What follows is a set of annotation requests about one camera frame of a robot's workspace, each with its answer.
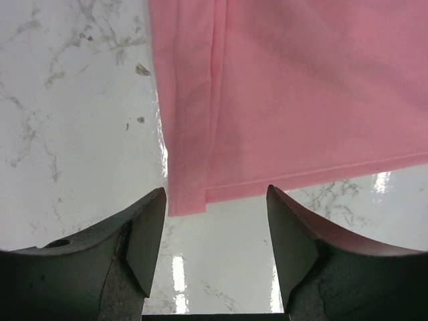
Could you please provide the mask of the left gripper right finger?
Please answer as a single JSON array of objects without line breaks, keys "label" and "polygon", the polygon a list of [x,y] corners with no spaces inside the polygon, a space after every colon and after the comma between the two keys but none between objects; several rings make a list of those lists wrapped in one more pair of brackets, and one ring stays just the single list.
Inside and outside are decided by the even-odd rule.
[{"label": "left gripper right finger", "polygon": [[425,254],[335,224],[275,186],[267,217],[290,320],[423,320]]}]

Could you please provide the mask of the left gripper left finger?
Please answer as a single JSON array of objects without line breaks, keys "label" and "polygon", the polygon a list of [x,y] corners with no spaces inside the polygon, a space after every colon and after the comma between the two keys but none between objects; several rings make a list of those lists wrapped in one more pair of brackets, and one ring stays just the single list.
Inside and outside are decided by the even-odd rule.
[{"label": "left gripper left finger", "polygon": [[150,296],[167,196],[126,209],[44,247],[9,254],[11,320],[140,320]]}]

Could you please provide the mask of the light pink t shirt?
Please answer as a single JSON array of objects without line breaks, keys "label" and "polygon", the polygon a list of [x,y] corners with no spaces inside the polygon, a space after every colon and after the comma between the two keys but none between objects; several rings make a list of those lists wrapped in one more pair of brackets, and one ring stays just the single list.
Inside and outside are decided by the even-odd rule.
[{"label": "light pink t shirt", "polygon": [[426,1],[149,1],[169,214],[427,162]]}]

